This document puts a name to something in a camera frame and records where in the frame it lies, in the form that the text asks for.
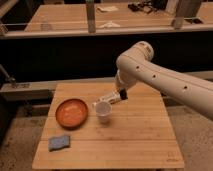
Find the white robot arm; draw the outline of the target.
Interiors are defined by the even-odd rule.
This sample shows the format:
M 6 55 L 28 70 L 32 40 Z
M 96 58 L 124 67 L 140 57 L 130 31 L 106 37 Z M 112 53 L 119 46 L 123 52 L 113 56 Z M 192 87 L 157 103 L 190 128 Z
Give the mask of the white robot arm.
M 144 82 L 213 121 L 213 82 L 153 64 L 153 56 L 154 50 L 146 41 L 123 52 L 116 60 L 117 91 Z

